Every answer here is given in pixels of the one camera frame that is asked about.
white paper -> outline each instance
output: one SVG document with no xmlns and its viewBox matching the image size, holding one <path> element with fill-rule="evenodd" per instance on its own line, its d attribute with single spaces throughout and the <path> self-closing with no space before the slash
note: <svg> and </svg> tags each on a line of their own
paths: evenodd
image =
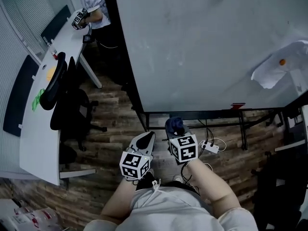
<svg viewBox="0 0 308 231">
<path fill-rule="evenodd" d="M 284 65 L 280 65 L 282 59 L 286 61 Z M 274 52 L 253 72 L 251 79 L 271 89 L 286 73 L 304 68 L 307 62 L 308 41 L 299 40 Z"/>
</svg>

floor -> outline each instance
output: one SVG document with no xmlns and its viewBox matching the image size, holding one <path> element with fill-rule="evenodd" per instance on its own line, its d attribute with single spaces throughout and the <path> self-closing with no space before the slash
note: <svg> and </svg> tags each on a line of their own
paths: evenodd
<svg viewBox="0 0 308 231">
<path fill-rule="evenodd" d="M 103 64 L 100 61 L 97 48 L 90 45 L 84 52 L 89 64 L 102 82 L 102 89 L 97 89 L 89 79 L 81 85 L 90 100 L 98 100 L 99 106 L 93 113 L 92 123 L 108 127 L 106 133 L 91 130 L 84 141 L 87 151 L 78 149 L 75 141 L 66 144 L 73 147 L 77 160 L 70 165 L 70 169 L 96 168 L 97 174 L 85 177 L 71 178 L 69 183 L 61 182 L 61 186 L 54 186 L 42 180 L 10 180 L 0 181 L 0 197 L 16 197 L 26 200 L 36 208 L 51 207 L 57 211 L 65 226 L 82 230 L 83 227 L 99 214 L 106 201 L 113 194 L 121 181 L 119 160 L 122 151 L 129 145 L 131 139 L 144 132 L 142 126 L 131 110 L 131 103 L 121 87 L 114 84 L 103 74 Z M 245 112 L 247 120 L 258 119 L 266 111 Z M 156 117 L 153 125 L 163 126 L 167 117 Z M 215 120 L 217 122 L 237 122 L 232 119 Z M 265 122 L 250 128 L 247 131 L 248 150 L 241 150 L 240 128 L 223 127 L 213 128 L 215 137 L 227 143 L 227 149 L 218 154 L 204 152 L 200 159 L 209 163 L 214 172 L 221 176 L 234 190 L 241 205 L 248 210 L 253 210 L 252 196 L 257 189 L 257 180 L 251 175 L 252 169 L 260 169 L 266 162 L 265 151 L 273 152 L 274 148 L 282 146 L 283 128 L 276 128 L 274 124 L 266 127 Z M 172 180 L 173 175 L 180 173 L 180 168 L 167 152 L 167 143 L 164 131 L 156 132 L 154 160 L 151 167 L 155 176 L 162 182 Z M 198 141 L 205 139 L 204 129 L 192 130 Z M 223 144 L 215 141 L 223 149 Z"/>
</svg>

white desk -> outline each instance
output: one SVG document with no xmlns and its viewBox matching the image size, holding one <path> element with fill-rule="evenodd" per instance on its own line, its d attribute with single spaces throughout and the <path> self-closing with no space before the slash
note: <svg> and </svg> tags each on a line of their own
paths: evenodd
<svg viewBox="0 0 308 231">
<path fill-rule="evenodd" d="M 83 43 L 83 35 L 87 34 L 89 28 L 83 30 L 75 30 L 71 26 L 73 14 L 68 22 L 63 26 L 57 37 L 54 39 L 54 45 L 59 52 L 65 52 L 65 61 L 69 63 L 72 56 L 75 62 L 80 57 L 80 63 L 83 65 L 93 82 L 97 87 L 101 88 L 99 82 L 92 69 L 81 54 Z M 42 88 L 46 89 L 49 82 L 46 74 L 49 69 L 57 66 L 57 61 L 47 52 L 34 82 L 27 100 L 21 137 L 20 137 L 20 167 L 27 172 L 55 185 L 60 184 L 60 178 L 81 176 L 93 174 L 95 169 L 59 172 L 59 146 L 60 132 L 51 130 L 50 121 L 53 114 L 52 110 L 44 110 L 40 105 L 35 111 L 32 111 L 32 102 Z"/>
</svg>

blue object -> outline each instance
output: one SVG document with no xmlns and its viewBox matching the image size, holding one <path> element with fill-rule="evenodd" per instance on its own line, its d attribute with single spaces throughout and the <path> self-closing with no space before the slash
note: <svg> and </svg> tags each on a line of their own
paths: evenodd
<svg viewBox="0 0 308 231">
<path fill-rule="evenodd" d="M 179 134 L 184 131 L 183 120 L 181 117 L 172 117 L 166 121 L 166 132 Z"/>
</svg>

window blinds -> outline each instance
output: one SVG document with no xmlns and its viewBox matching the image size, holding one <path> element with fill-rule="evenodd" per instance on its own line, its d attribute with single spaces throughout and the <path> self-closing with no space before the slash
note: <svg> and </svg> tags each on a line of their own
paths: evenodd
<svg viewBox="0 0 308 231">
<path fill-rule="evenodd" d="M 13 84 L 28 53 L 1 9 L 0 28 L 0 171 L 26 173 L 19 167 L 19 137 L 2 128 Z"/>
<path fill-rule="evenodd" d="M 55 13 L 48 0 L 2 0 L 4 7 L 27 46 L 42 60 L 46 46 L 41 32 Z"/>
</svg>

